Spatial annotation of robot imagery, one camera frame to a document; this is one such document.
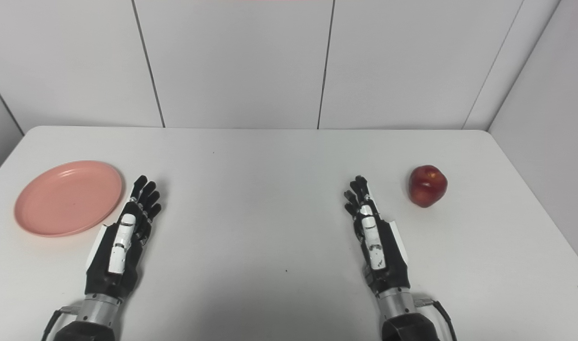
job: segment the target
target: pink plate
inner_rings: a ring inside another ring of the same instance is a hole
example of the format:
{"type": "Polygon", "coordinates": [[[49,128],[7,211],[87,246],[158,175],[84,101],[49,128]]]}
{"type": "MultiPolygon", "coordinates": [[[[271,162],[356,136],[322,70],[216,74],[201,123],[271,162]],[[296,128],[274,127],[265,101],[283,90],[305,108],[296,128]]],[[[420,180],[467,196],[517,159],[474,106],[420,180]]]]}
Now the pink plate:
{"type": "Polygon", "coordinates": [[[16,201],[20,226],[44,237],[80,233],[96,226],[116,207],[120,175],[109,164],[77,161],[39,175],[16,201]]]}

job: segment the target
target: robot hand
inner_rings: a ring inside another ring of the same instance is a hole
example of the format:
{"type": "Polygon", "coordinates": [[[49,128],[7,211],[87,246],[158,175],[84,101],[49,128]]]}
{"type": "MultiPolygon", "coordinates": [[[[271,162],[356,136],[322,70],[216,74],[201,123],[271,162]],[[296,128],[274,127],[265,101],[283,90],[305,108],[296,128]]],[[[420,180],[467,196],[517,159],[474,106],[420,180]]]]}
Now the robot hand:
{"type": "Polygon", "coordinates": [[[77,319],[62,328],[54,341],[114,341],[114,317],[135,289],[137,264],[150,237],[152,220],[161,211],[161,204],[156,203],[161,195],[155,188],[144,175],[139,177],[117,222],[101,227],[87,261],[83,304],[56,311],[43,340],[61,313],[71,313],[77,319]]]}
{"type": "Polygon", "coordinates": [[[103,226],[88,261],[85,294],[125,300],[137,283],[137,262],[148,242],[152,220],[161,211],[156,184],[145,176],[134,183],[131,197],[110,226],[103,226]]]}
{"type": "Polygon", "coordinates": [[[360,175],[350,182],[350,188],[343,195],[348,199],[344,205],[352,215],[354,233],[361,243],[365,256],[365,278],[367,284],[378,296],[391,287],[409,289],[406,261],[401,253],[400,236],[395,237],[390,224],[383,220],[371,196],[367,180],[360,175]]]}
{"type": "Polygon", "coordinates": [[[369,186],[360,175],[350,182],[344,197],[352,215],[354,233],[365,256],[365,279],[378,299],[383,341],[439,341],[434,324],[416,312],[410,293],[406,261],[398,230],[380,218],[369,186]]]}

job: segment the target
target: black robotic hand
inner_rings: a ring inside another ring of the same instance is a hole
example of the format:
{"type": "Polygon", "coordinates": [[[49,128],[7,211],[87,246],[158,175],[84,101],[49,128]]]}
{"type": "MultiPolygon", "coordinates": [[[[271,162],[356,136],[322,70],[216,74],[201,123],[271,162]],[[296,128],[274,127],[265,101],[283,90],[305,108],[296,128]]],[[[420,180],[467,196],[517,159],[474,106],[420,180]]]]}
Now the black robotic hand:
{"type": "Polygon", "coordinates": [[[98,249],[87,270],[85,294],[105,294],[125,300],[137,283],[137,263],[143,247],[150,237],[152,220],[161,211],[156,201],[161,197],[154,190],[156,184],[148,182],[142,175],[135,181],[131,197],[116,223],[105,228],[100,235],[98,249]],[[124,220],[135,218],[134,226],[124,220]],[[126,229],[125,236],[119,236],[119,227],[126,229]]]}
{"type": "Polygon", "coordinates": [[[367,269],[365,278],[374,294],[378,295],[391,287],[410,287],[399,242],[390,224],[383,220],[369,192],[367,180],[360,175],[350,182],[344,197],[348,203],[346,211],[352,215],[354,233],[361,242],[361,250],[367,269]]]}
{"type": "Polygon", "coordinates": [[[142,175],[118,220],[103,226],[88,261],[85,300],[80,307],[57,310],[43,336],[46,340],[62,313],[77,319],[62,328],[54,341],[114,341],[111,328],[120,304],[137,284],[137,264],[152,229],[152,220],[161,211],[156,184],[142,175]]]}
{"type": "Polygon", "coordinates": [[[348,199],[344,207],[352,215],[354,233],[365,257],[365,279],[384,319],[382,340],[439,341],[434,324],[416,311],[399,235],[395,236],[390,224],[380,217],[364,177],[356,177],[350,188],[354,193],[344,192],[348,199]]]}

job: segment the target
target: table surface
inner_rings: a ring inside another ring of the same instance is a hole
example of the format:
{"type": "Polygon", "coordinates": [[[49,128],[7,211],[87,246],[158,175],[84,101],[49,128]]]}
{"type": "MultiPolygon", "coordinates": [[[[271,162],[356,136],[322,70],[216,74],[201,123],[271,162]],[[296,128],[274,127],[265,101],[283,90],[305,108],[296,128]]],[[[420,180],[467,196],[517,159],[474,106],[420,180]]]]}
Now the table surface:
{"type": "Polygon", "coordinates": [[[98,229],[42,238],[12,215],[34,177],[75,160],[108,162],[125,185],[146,174],[162,194],[123,340],[378,341],[343,210],[362,174],[397,221],[412,291],[441,300],[459,339],[578,341],[578,258],[485,132],[106,127],[35,128],[0,169],[0,340],[38,339],[83,296],[98,229]],[[422,209],[406,180],[428,163],[449,188],[422,209]]]}

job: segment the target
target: robotic hand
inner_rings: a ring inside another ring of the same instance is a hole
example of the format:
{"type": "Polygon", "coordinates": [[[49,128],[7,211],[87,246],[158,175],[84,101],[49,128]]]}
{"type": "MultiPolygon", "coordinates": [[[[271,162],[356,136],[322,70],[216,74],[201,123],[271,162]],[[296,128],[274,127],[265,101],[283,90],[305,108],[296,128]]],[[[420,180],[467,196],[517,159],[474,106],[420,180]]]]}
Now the robotic hand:
{"type": "MultiPolygon", "coordinates": [[[[361,243],[366,261],[365,280],[378,299],[384,316],[382,340],[439,341],[434,324],[416,311],[398,230],[393,233],[391,225],[380,218],[364,177],[356,177],[350,182],[350,188],[354,193],[349,190],[344,193],[348,199],[344,207],[352,215],[354,233],[361,243]]],[[[424,301],[420,300],[418,306],[434,305],[439,309],[455,341],[453,326],[443,307],[438,301],[424,301]]]]}
{"type": "Polygon", "coordinates": [[[54,341],[114,341],[111,328],[120,304],[135,289],[137,263],[150,237],[152,220],[161,211],[156,184],[142,175],[117,222],[102,226],[87,261],[85,300],[80,307],[63,307],[53,313],[42,340],[62,313],[77,315],[54,341]]]}

